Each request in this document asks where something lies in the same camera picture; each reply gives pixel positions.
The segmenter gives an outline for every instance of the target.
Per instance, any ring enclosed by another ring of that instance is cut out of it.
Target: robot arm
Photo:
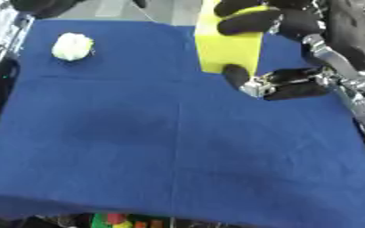
[[[240,0],[224,0],[215,12],[226,16],[257,4],[268,4],[270,10],[229,17],[219,24],[219,31],[225,35],[268,31],[294,39],[303,45],[303,55],[314,68],[282,69],[250,77],[240,66],[228,65],[223,71],[227,81],[241,92],[265,100],[334,91],[365,133],[365,2],[270,0],[246,1],[243,5]]]

